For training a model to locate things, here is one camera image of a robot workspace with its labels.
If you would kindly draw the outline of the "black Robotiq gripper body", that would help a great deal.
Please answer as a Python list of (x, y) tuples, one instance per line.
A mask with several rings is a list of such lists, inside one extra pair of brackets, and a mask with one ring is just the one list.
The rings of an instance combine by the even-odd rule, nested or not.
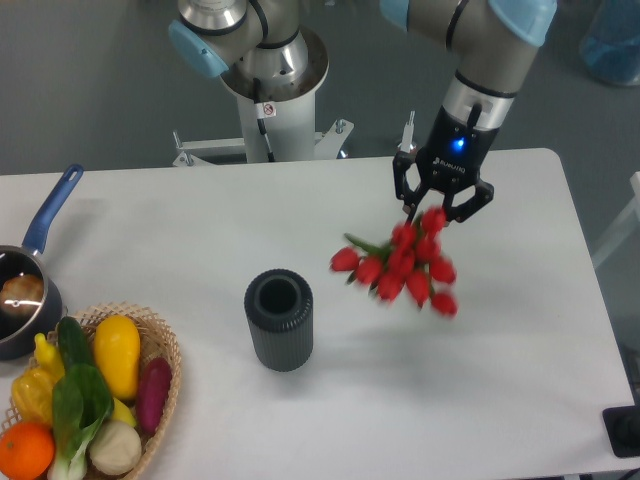
[(457, 194), (480, 181), (480, 170), (498, 129), (470, 128), (443, 106), (415, 164), (422, 191)]

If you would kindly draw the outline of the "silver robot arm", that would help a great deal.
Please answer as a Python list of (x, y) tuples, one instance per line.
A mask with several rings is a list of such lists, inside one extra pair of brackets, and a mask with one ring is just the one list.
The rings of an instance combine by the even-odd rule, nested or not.
[[(556, 12), (552, 1), (383, 1), (384, 17), (460, 58), (426, 144), (403, 147), (392, 168), (396, 197), (414, 217), (440, 192), (447, 221), (463, 222), (494, 196), (481, 165)], [(235, 96), (251, 163), (311, 160), (315, 95), (329, 59), (299, 21), (294, 1), (181, 1), (168, 28), (177, 53)]]

